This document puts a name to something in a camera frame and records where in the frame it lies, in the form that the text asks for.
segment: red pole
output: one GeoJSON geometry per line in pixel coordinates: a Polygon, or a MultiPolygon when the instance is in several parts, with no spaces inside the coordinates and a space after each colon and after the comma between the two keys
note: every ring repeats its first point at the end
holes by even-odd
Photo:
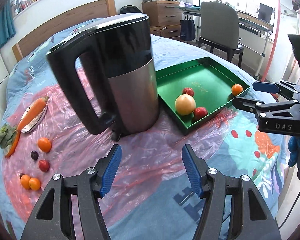
{"type": "Polygon", "coordinates": [[[275,46],[277,45],[277,40],[278,40],[278,34],[279,34],[279,25],[280,25],[280,16],[281,16],[281,6],[280,6],[280,0],[278,0],[278,13],[277,13],[277,29],[275,31],[275,35],[274,35],[274,42],[273,42],[273,46],[272,46],[272,50],[271,50],[271,54],[268,60],[268,64],[266,67],[266,70],[264,71],[261,81],[264,82],[266,79],[266,76],[269,72],[269,68],[273,59],[273,55],[274,55],[274,50],[275,50],[275,46]]]}

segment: kettle lid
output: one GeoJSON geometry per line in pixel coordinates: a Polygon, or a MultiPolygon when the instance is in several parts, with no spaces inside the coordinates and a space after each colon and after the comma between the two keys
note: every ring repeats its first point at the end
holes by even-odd
{"type": "Polygon", "coordinates": [[[126,13],[114,15],[86,25],[85,27],[80,29],[80,32],[100,32],[122,25],[147,20],[148,18],[148,15],[143,13],[126,13]]]}

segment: wooden headboard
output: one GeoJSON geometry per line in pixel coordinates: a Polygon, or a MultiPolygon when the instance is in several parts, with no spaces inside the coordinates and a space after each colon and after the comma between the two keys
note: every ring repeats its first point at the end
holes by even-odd
{"type": "Polygon", "coordinates": [[[12,47],[17,62],[29,55],[52,35],[71,26],[116,15],[114,0],[99,0],[66,11],[40,25],[12,47]]]}

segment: gray chair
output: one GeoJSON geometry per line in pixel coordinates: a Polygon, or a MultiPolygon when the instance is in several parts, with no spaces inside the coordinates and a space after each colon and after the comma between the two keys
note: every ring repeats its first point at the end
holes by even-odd
{"type": "Polygon", "coordinates": [[[219,1],[201,3],[201,37],[202,43],[211,46],[210,53],[217,48],[227,53],[227,61],[231,62],[234,54],[239,55],[238,67],[241,67],[244,47],[238,43],[239,16],[235,9],[219,1]]]}

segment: clear plastic sheet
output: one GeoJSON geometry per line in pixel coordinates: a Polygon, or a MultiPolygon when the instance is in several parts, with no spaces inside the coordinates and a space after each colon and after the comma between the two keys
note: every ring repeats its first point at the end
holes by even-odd
{"type": "MultiPolygon", "coordinates": [[[[78,70],[78,75],[96,113],[100,112],[82,69],[78,70]]],[[[15,153],[2,161],[7,195],[24,222],[53,174],[61,173],[64,177],[80,174],[106,156],[114,144],[109,129],[99,135],[88,133],[59,85],[45,87],[35,95],[24,95],[15,113],[7,119],[9,124],[16,125],[25,109],[34,100],[46,95],[49,101],[44,119],[33,132],[21,134],[15,153]],[[40,151],[36,144],[40,137],[52,141],[52,150],[47,154],[40,151]],[[39,153],[37,161],[30,157],[33,150],[39,153]],[[50,162],[50,170],[46,173],[38,168],[38,161],[42,159],[50,162]],[[20,173],[38,178],[42,183],[41,190],[25,190],[19,182],[20,173]]],[[[127,215],[154,193],[163,180],[185,172],[181,159],[184,144],[190,143],[199,157],[210,158],[229,132],[228,121],[235,115],[235,111],[224,109],[207,124],[183,136],[161,110],[159,120],[152,128],[121,138],[121,164],[111,191],[99,200],[106,225],[109,227],[127,215]]],[[[73,197],[73,210],[77,239],[83,239],[76,197],[73,197]]]]}

